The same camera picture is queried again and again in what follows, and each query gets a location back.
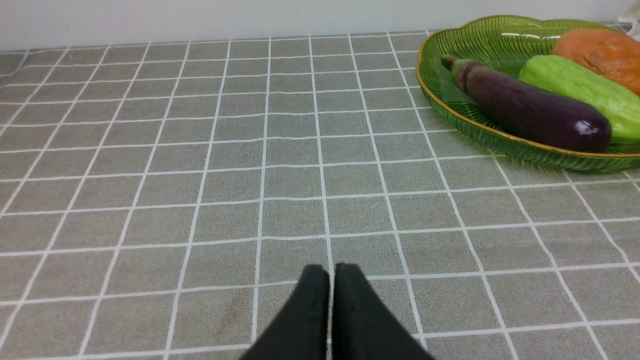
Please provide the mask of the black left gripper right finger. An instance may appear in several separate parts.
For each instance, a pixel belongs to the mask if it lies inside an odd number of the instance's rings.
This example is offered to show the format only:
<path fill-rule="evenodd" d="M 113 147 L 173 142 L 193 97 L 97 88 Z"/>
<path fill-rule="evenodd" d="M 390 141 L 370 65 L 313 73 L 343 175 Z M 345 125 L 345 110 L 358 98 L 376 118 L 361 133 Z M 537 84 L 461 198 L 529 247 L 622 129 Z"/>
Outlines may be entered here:
<path fill-rule="evenodd" d="M 334 360 L 433 360 L 377 295 L 361 268 L 334 267 Z"/>

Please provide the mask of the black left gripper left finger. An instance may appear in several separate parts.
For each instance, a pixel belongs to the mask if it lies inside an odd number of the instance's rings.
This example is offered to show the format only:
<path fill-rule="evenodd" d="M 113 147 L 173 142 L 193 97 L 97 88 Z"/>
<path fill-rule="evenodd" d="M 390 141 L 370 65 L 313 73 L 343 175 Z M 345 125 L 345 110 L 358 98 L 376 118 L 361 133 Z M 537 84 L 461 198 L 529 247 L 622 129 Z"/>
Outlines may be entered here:
<path fill-rule="evenodd" d="M 329 274 L 321 265 L 306 265 L 281 310 L 242 360 L 324 360 L 329 294 Z"/>

